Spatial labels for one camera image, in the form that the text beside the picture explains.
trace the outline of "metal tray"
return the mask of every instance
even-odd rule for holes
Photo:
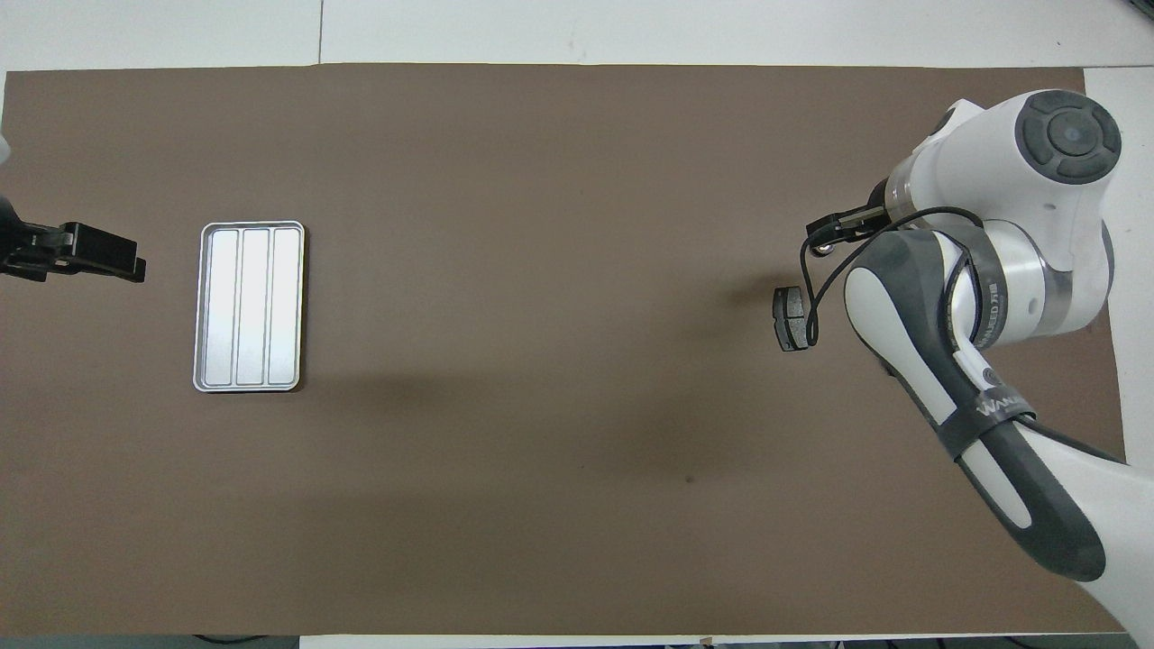
[[[196,291],[196,389],[297,387],[304,298],[304,225],[295,221],[205,225]]]

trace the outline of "round joint cap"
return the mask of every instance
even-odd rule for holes
[[[1014,135],[1029,166],[1064,185],[1104,178],[1122,152],[1122,135],[1110,113],[1070,90],[1044,90],[1027,99]]]

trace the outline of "black rubber band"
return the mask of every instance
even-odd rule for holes
[[[938,440],[954,461],[969,448],[977,438],[1003,422],[1021,415],[1034,415],[1018,390],[1010,386],[996,386],[982,390],[971,403],[953,411],[941,426],[936,426]]]
[[[989,349],[1002,335],[1009,314],[1006,276],[1002,270],[1002,260],[998,259],[989,236],[980,227],[949,223],[935,229],[969,252],[979,293],[977,326],[974,328],[972,342],[977,349]]]

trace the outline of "brown mat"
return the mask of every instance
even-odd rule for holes
[[[140,240],[149,277],[0,278],[0,633],[1116,629],[998,527],[837,300],[788,356],[769,305],[804,224],[954,99],[1081,85],[9,75],[0,192]],[[310,237],[305,385],[200,394],[200,230],[284,218]],[[1122,453],[1104,321],[992,357],[1044,422]]]

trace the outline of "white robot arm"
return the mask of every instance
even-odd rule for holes
[[[811,224],[802,254],[869,237],[841,267],[857,336],[1014,540],[1154,648],[1154,476],[1040,425],[980,351],[1101,311],[1112,256],[1099,206],[1121,149],[1110,114],[1076,92],[958,102],[867,206]],[[810,316],[796,288],[778,290],[787,351],[816,342],[829,284],[810,289]]]

